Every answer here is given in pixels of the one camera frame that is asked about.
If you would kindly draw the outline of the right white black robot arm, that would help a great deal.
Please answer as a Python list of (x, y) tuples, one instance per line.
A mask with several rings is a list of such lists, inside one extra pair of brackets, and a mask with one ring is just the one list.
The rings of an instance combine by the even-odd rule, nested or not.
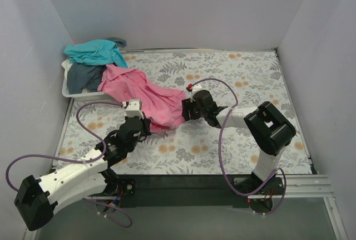
[(238, 195), (264, 194), (272, 187), (278, 163), (285, 148), (296, 135), (291, 122), (269, 101), (258, 107), (218, 106), (208, 90), (189, 86), (189, 99), (182, 100), (185, 121), (203, 118), (210, 126), (248, 129), (260, 148), (257, 165), (251, 176), (229, 186)]

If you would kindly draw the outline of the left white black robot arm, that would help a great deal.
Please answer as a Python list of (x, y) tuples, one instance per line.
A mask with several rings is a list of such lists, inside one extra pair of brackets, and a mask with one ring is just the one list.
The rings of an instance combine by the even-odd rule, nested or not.
[(81, 159), (51, 174), (23, 179), (14, 204), (27, 229), (40, 229), (59, 210), (85, 197), (123, 193), (128, 182), (122, 182), (111, 167), (151, 134), (150, 123), (147, 118), (127, 117)]

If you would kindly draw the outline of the pink t shirt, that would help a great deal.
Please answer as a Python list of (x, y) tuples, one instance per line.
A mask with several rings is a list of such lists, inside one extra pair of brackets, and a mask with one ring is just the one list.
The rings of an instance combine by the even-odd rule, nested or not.
[(106, 65), (98, 91), (119, 102), (141, 100), (142, 111), (151, 120), (150, 131), (153, 133), (177, 129), (185, 121), (182, 116), (182, 100), (186, 99), (184, 91), (156, 85), (138, 69)]

